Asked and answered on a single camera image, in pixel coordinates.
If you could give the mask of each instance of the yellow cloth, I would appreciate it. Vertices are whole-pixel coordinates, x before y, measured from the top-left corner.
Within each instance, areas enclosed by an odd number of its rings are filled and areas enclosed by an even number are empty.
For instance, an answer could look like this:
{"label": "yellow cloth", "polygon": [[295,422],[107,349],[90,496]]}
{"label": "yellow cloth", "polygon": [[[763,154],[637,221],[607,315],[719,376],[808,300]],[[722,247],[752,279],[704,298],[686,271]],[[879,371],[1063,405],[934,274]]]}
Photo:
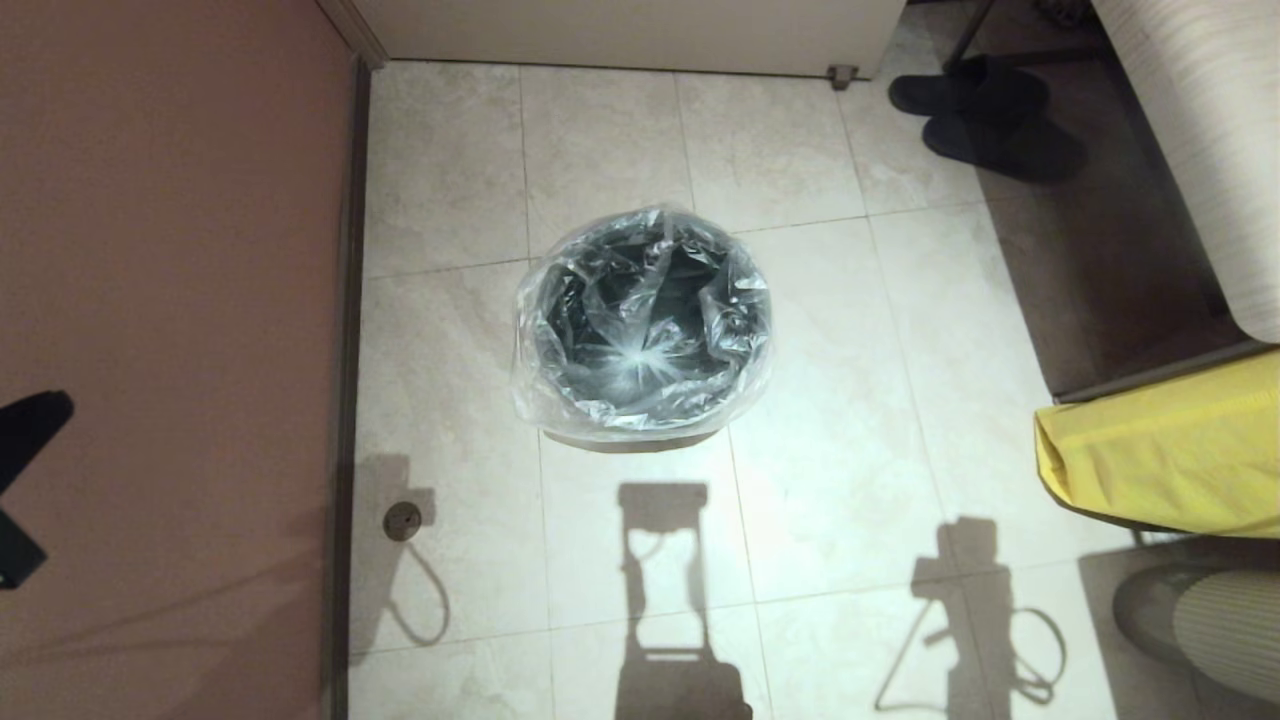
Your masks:
{"label": "yellow cloth", "polygon": [[1280,538],[1280,350],[1036,413],[1062,502],[1215,536]]}

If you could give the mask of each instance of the plastic bag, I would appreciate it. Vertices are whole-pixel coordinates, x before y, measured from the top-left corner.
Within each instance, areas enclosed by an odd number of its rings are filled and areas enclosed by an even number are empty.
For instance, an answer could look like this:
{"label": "plastic bag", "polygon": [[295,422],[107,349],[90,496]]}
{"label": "plastic bag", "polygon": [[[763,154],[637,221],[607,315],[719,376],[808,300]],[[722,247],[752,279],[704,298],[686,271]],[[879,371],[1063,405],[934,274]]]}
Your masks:
{"label": "plastic bag", "polygon": [[769,291],[746,249],[672,208],[598,220],[520,284],[521,418],[589,442],[717,430],[767,379]]}

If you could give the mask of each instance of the slipper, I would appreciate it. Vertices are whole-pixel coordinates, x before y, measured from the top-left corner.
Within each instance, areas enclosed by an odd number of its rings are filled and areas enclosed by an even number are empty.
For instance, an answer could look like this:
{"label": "slipper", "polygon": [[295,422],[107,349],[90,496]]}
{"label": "slipper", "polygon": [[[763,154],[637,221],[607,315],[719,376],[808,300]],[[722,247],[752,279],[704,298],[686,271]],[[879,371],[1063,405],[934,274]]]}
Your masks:
{"label": "slipper", "polygon": [[945,76],[901,76],[888,86],[888,100],[913,115],[1014,118],[1039,113],[1048,105],[1048,85],[1011,65],[978,55],[960,61]]}
{"label": "slipper", "polygon": [[1042,115],[1020,120],[940,115],[924,123],[924,145],[943,158],[1032,183],[1070,179],[1089,159],[1084,143]]}

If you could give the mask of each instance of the grout line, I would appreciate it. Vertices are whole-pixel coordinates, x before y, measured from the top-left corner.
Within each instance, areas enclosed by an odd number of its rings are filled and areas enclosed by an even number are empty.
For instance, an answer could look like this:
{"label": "grout line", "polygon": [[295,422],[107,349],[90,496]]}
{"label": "grout line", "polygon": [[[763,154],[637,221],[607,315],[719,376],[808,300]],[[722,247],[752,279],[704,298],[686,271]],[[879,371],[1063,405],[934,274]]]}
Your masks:
{"label": "grout line", "polygon": [[868,215],[868,213],[867,213],[867,193],[863,192],[863,178],[861,178],[861,174],[858,172],[858,155],[854,152],[854,138],[851,138],[849,136],[849,118],[845,117],[845,109],[840,106],[840,96],[838,96],[838,94],[832,92],[831,94],[831,99],[832,99],[832,102],[836,104],[836,115],[840,117],[840,128],[844,131],[844,135],[845,135],[845,149],[849,150],[849,164],[854,169],[854,182],[858,183],[858,200],[861,201],[863,215],[865,217],[865,215]]}
{"label": "grout line", "polygon": [[[902,363],[902,373],[906,375],[906,387],[911,393],[911,414],[915,416],[915,429],[916,432],[920,433],[920,447],[924,450],[924,465],[929,471],[929,484],[933,486],[933,500],[937,502],[940,519],[943,523],[943,528],[946,528],[947,525],[950,525],[947,515],[947,505],[946,501],[943,501],[942,498],[942,489],[938,487],[937,474],[933,470],[934,466],[933,451],[929,450],[929,439],[924,432],[924,418],[920,415],[920,397],[919,392],[916,392],[915,389],[915,380],[911,379],[911,365],[908,361],[906,346],[902,343],[902,331],[899,328],[897,313],[893,309],[893,293],[890,291],[888,275],[884,273],[884,260],[883,258],[881,258],[879,241],[876,237],[876,225],[870,222],[870,219],[868,219],[867,224],[872,236],[872,251],[876,254],[876,268],[877,270],[879,270],[881,288],[883,288],[884,300],[888,306],[890,323],[893,325],[893,341],[897,346],[897,355]],[[951,533],[950,530],[946,529],[943,532],[947,538],[947,547],[946,547],[947,565],[950,565],[954,570],[959,571],[960,566],[955,559],[955,547],[954,543],[951,542]]]}
{"label": "grout line", "polygon": [[760,669],[764,671],[764,696],[769,701],[769,715],[773,716],[773,688],[769,684],[769,664],[764,657],[764,630],[760,629],[760,603],[755,601],[755,571],[751,569],[751,543],[746,537],[746,515],[742,511],[742,486],[737,479],[737,454],[733,451],[733,428],[724,428],[728,436],[728,459],[733,469],[733,489],[737,493],[737,519],[742,527],[742,552],[746,555],[746,579],[751,587],[751,614],[755,615],[755,637],[760,643]]}
{"label": "grout line", "polygon": [[[1134,548],[1124,548],[1124,551],[1132,551],[1132,550],[1134,550]],[[1014,575],[1014,574],[1018,574],[1018,573],[1024,571],[1024,570],[1037,570],[1037,569],[1048,568],[1048,566],[1053,566],[1053,565],[1069,565],[1069,564],[1075,564],[1075,562],[1076,561],[1071,560],[1071,559],[1066,559],[1066,560],[1051,560],[1048,562],[1037,562],[1037,564],[1033,564],[1033,565],[1020,565],[1020,566],[1016,566],[1016,568],[1004,568],[1004,569],[1000,569],[1000,570],[982,570],[982,571],[975,571],[975,573],[961,573],[961,574],[954,574],[954,575],[943,575],[943,577],[940,577],[940,578],[931,578],[931,579],[923,580],[923,582],[924,583],[959,583],[959,580],[964,580],[964,579],[968,579],[968,578],[984,578],[984,577],[988,577],[988,575],[998,575],[1001,573],[1009,573],[1010,575]],[[701,611],[704,611],[704,612],[719,612],[722,610],[735,610],[735,609],[741,609],[741,607],[754,607],[754,609],[756,609],[756,624],[759,624],[759,606],[762,606],[762,605],[778,605],[778,603],[783,603],[783,602],[818,600],[818,598],[822,598],[822,597],[860,596],[860,594],[874,593],[874,592],[883,592],[883,591],[890,591],[890,589],[910,588],[911,584],[913,583],[910,580],[908,580],[908,582],[900,582],[900,583],[884,583],[884,584],[878,584],[878,585],[868,585],[868,587],[861,587],[861,588],[836,589],[836,591],[824,591],[824,592],[815,592],[815,593],[808,593],[808,594],[796,594],[796,596],[787,596],[787,597],[777,597],[777,598],[773,598],[773,600],[756,600],[756,601],[750,601],[750,602],[731,602],[731,603],[727,603],[727,605],[707,606]],[[672,618],[672,616],[680,616],[680,615],[696,615],[698,612],[699,612],[699,610],[677,610],[677,611],[673,611],[673,612],[645,614],[645,618]],[[550,616],[550,605],[548,605],[548,618],[549,616]],[[369,651],[365,651],[365,652],[353,652],[353,653],[351,653],[351,657],[362,657],[362,656],[367,656],[367,655],[383,655],[383,653],[388,653],[388,652],[402,652],[402,651],[408,651],[408,650],[426,650],[426,648],[433,648],[433,647],[456,646],[456,644],[465,644],[465,643],[474,643],[474,642],[485,642],[485,641],[494,641],[494,639],[503,639],[503,638],[517,638],[517,637],[524,637],[524,635],[536,635],[536,634],[540,634],[540,633],[548,633],[548,634],[550,634],[550,633],[556,633],[558,630],[575,630],[575,629],[579,629],[579,628],[596,628],[596,626],[602,626],[602,625],[613,625],[613,624],[617,624],[617,623],[626,623],[628,620],[630,620],[630,618],[614,618],[614,619],[611,619],[611,620],[593,620],[590,623],[577,623],[577,624],[562,625],[562,626],[548,626],[547,629],[516,630],[516,632],[511,632],[511,633],[497,633],[497,634],[493,634],[493,635],[477,635],[477,637],[474,637],[474,638],[447,639],[447,641],[440,641],[440,642],[438,642],[435,644],[431,644],[431,646],[385,647],[385,648],[369,650]],[[762,642],[762,652],[763,652],[763,642],[764,642],[763,630],[762,630],[760,642]]]}
{"label": "grout line", "polygon": [[755,603],[755,573],[751,570],[751,546],[746,537],[746,515],[742,512],[742,486],[737,482],[737,456],[733,452],[733,429],[724,428],[728,436],[728,462],[733,470],[733,492],[737,496],[737,521],[742,528],[742,552],[746,555],[746,579],[751,584],[751,603]]}
{"label": "grout line", "polygon": [[543,515],[543,584],[547,589],[547,669],[552,682],[552,717],[556,717],[556,653],[552,651],[552,553],[547,537],[547,483],[543,478],[543,432],[538,430],[538,492]]}
{"label": "grout line", "polygon": [[532,222],[529,211],[529,151],[525,145],[525,68],[516,65],[516,87],[520,91],[520,167],[525,173],[525,258],[534,256]]}
{"label": "grout line", "polygon": [[694,193],[694,165],[689,158],[689,133],[685,132],[685,101],[680,99],[680,78],[671,73],[671,86],[676,90],[676,117],[680,118],[680,143],[685,147],[685,177],[689,179],[690,210],[698,213],[698,196]]}
{"label": "grout line", "polygon": [[764,629],[760,628],[760,603],[753,602],[751,611],[755,614],[755,635],[760,638],[760,671],[764,673],[764,697],[769,701],[769,716],[777,717],[773,708],[773,684],[769,682],[769,656],[764,652]]}
{"label": "grout line", "polygon": [[[1010,197],[1007,200],[1018,200],[1018,199],[1016,197]],[[753,233],[753,232],[768,232],[768,231],[785,231],[785,229],[788,229],[788,228],[804,228],[804,227],[809,227],[809,225],[822,225],[822,224],[826,224],[826,223],[844,223],[846,220],[868,220],[869,222],[872,218],[884,218],[884,217],[888,217],[888,215],[905,215],[908,213],[923,213],[925,210],[951,210],[951,209],[956,209],[956,208],[968,208],[970,205],[987,205],[987,202],[988,201],[986,199],[983,199],[983,200],[963,200],[963,201],[959,201],[959,202],[941,202],[941,204],[937,204],[937,205],[924,205],[924,206],[920,206],[920,208],[905,208],[902,210],[890,210],[887,213],[865,213],[865,214],[861,214],[861,215],[844,215],[844,217],[840,217],[840,218],[826,218],[826,219],[822,219],[822,220],[805,220],[803,223],[791,223],[791,224],[786,224],[786,225],[769,225],[769,227],[764,227],[764,228],[749,228],[749,229],[727,229],[726,228],[726,232],[728,232],[730,234],[745,234],[745,233]]]}
{"label": "grout line", "polygon": [[[754,602],[733,602],[733,603],[730,603],[730,605],[717,605],[716,607],[707,607],[703,611],[704,612],[719,612],[722,610],[739,610],[739,609],[742,609],[742,607],[754,607],[754,606],[755,606]],[[680,610],[680,611],[675,611],[675,612],[646,612],[644,615],[644,618],[646,618],[646,619],[648,618],[676,618],[676,616],[680,616],[680,615],[698,615],[698,614],[699,614],[698,610]],[[474,638],[457,638],[457,639],[451,639],[451,641],[440,641],[440,642],[438,642],[435,644],[429,644],[429,646],[384,647],[384,648],[367,650],[365,652],[353,652],[353,653],[351,653],[351,657],[364,657],[366,655],[385,655],[385,653],[389,653],[389,652],[402,652],[402,651],[407,651],[407,650],[428,650],[428,648],[433,648],[433,647],[445,647],[445,646],[456,646],[456,644],[466,644],[466,643],[497,641],[497,639],[504,639],[504,638],[520,638],[520,637],[525,637],[525,635],[538,635],[538,634],[543,634],[543,633],[547,633],[549,635],[549,634],[559,632],[559,630],[577,630],[580,628],[599,628],[602,625],[616,625],[618,623],[627,623],[630,620],[631,620],[631,618],[616,618],[616,619],[612,619],[612,620],[593,620],[590,623],[579,623],[579,624],[575,624],[575,625],[563,625],[563,626],[559,626],[559,628],[549,628],[549,629],[540,629],[540,630],[516,630],[516,632],[511,632],[511,633],[497,633],[497,634],[493,634],[493,635],[479,635],[479,637],[474,637]]]}
{"label": "grout line", "polygon": [[378,275],[365,278],[365,282],[374,281],[389,281],[394,278],[408,278],[412,275],[433,275],[436,273],[448,273],[449,270],[470,270],[472,268],[492,268],[494,265],[509,265],[512,263],[529,263],[529,258],[513,258],[511,260],[494,260],[492,263],[476,263],[474,265],[454,265],[452,268],[431,268],[429,270],[410,270],[407,273],[392,273],[389,275]]}

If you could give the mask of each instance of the beige floor tile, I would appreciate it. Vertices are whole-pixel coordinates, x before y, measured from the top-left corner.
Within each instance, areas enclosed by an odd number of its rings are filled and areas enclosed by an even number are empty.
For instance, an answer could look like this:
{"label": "beige floor tile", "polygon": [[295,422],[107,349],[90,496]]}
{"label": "beige floor tile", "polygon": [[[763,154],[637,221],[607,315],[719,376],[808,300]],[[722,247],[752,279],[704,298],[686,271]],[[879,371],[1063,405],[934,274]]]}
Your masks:
{"label": "beige floor tile", "polygon": [[[511,297],[527,263],[365,284],[357,416],[353,644],[547,628],[538,436],[511,406]],[[434,492],[435,521],[381,536],[387,506]],[[398,610],[403,621],[397,619]]]}
{"label": "beige floor tile", "polygon": [[[1124,641],[1110,607],[1101,618],[1091,615],[1075,562],[965,578],[964,592],[996,717],[1198,717],[1185,675],[1137,657],[1128,659],[1128,666],[1112,661],[1108,667],[1103,652],[1117,652],[1116,641]],[[1101,633],[1096,623],[1103,624]],[[1124,707],[1112,698],[1116,683],[1126,685],[1123,693],[1130,702]],[[1132,702],[1137,697],[1143,702]]]}
{"label": "beige floor tile", "polygon": [[527,258],[517,68],[379,70],[366,202],[366,277]]}
{"label": "beige floor tile", "polygon": [[987,720],[954,580],[759,606],[778,720]]}
{"label": "beige floor tile", "polygon": [[865,214],[831,85],[677,74],[699,214],[730,231]]}
{"label": "beige floor tile", "polygon": [[[544,436],[541,450],[553,626],[628,616],[625,533],[631,552],[641,559],[649,612],[696,607],[689,568],[699,551],[707,606],[751,602],[727,433],[691,447],[641,454],[593,452]],[[632,506],[630,518],[643,520],[634,530],[623,529],[625,484],[650,487],[637,500],[650,505]],[[699,510],[700,502],[705,506]]]}
{"label": "beige floor tile", "polygon": [[893,78],[942,72],[929,35],[931,8],[918,5],[902,13],[876,79],[855,82],[837,94],[870,215],[983,197],[972,165],[941,158],[925,147],[920,133],[928,118],[902,113],[888,100]]}
{"label": "beige floor tile", "polygon": [[547,633],[352,657],[349,712],[362,720],[552,720]]}
{"label": "beige floor tile", "polygon": [[[636,653],[626,664],[627,623],[604,623],[552,632],[556,675],[556,715],[566,720],[616,717],[714,717],[769,720],[768,683],[760,653],[755,607],[730,607],[707,614],[708,662],[689,657],[650,657]],[[645,619],[641,630],[671,647],[700,647],[701,620],[696,615]],[[692,632],[692,643],[687,642]],[[745,702],[751,715],[741,714]],[[626,708],[631,715],[625,715]],[[668,712],[643,715],[644,708]]]}
{"label": "beige floor tile", "polygon": [[942,511],[867,220],[741,237],[778,342],[731,425],[756,598],[905,583]]}
{"label": "beige floor tile", "polygon": [[602,215],[694,206],[671,73],[520,69],[534,255]]}
{"label": "beige floor tile", "polygon": [[[872,229],[947,515],[995,520],[1012,568],[1132,544],[1037,477],[1032,418],[1051,400],[987,208],[879,215]],[[961,571],[987,564],[982,547],[952,548]]]}

